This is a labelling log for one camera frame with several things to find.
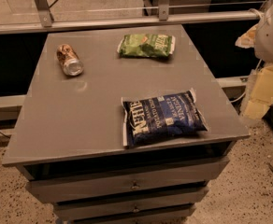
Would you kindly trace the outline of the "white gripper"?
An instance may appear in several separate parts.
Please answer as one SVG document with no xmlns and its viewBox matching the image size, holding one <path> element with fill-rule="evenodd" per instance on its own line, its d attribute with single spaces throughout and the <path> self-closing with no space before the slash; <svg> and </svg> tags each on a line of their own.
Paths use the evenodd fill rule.
<svg viewBox="0 0 273 224">
<path fill-rule="evenodd" d="M 273 3 L 259 20 L 235 42 L 237 47 L 254 47 L 255 56 L 266 63 L 273 63 Z"/>
</svg>

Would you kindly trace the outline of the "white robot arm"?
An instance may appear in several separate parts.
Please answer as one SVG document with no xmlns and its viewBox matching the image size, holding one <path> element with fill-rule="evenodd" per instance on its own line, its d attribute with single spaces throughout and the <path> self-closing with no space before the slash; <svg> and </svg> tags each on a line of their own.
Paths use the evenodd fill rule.
<svg viewBox="0 0 273 224">
<path fill-rule="evenodd" d="M 255 81 L 248 82 L 242 115 L 250 119 L 261 119 L 273 105 L 273 3 L 261 15 L 260 20 L 235 45 L 248 49 L 254 48 L 255 56 L 265 63 L 260 71 L 255 71 Z"/>
</svg>

